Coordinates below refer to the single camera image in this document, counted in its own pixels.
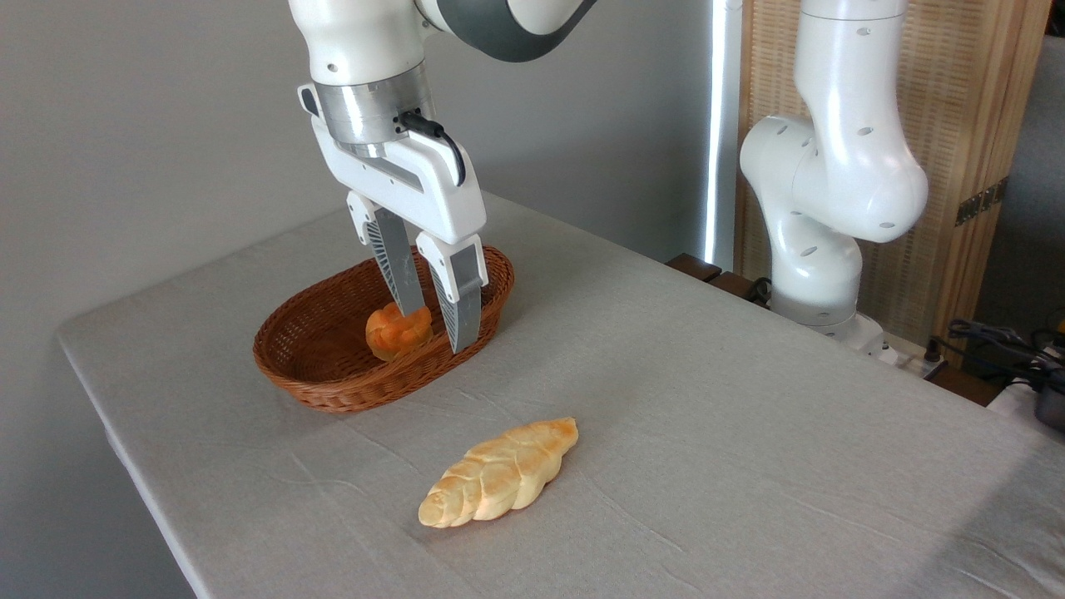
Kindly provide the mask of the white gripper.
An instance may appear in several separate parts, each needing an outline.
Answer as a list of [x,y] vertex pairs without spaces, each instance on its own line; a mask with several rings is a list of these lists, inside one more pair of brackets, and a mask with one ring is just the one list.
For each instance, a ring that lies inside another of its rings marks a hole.
[[406,220],[426,231],[416,236],[416,247],[430,268],[452,351],[475,344],[489,276],[479,236],[487,221],[484,194],[472,164],[460,185],[445,141],[411,132],[388,141],[383,159],[370,159],[339,146],[324,119],[312,116],[311,126],[330,173],[351,190],[346,204],[357,236],[373,250],[402,315],[425,307]]

